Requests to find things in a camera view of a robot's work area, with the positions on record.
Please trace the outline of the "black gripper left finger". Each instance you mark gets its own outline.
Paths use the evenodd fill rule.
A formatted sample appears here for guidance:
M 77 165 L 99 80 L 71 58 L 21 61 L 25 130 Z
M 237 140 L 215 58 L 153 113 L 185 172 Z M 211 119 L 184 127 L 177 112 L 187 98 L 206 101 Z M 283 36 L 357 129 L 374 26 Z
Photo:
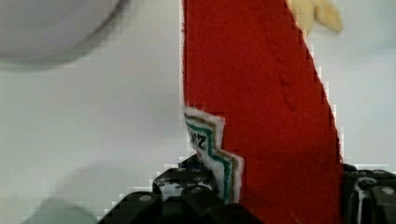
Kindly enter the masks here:
M 124 196 L 97 224 L 264 224 L 218 196 L 213 173 L 193 155 L 156 177 L 151 191 Z

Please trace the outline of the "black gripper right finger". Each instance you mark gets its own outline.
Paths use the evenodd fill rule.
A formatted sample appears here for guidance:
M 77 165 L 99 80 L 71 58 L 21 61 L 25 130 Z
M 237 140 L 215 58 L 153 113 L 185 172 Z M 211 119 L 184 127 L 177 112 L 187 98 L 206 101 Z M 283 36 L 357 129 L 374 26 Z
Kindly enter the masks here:
M 395 174 L 345 164 L 342 189 L 343 224 L 396 224 Z

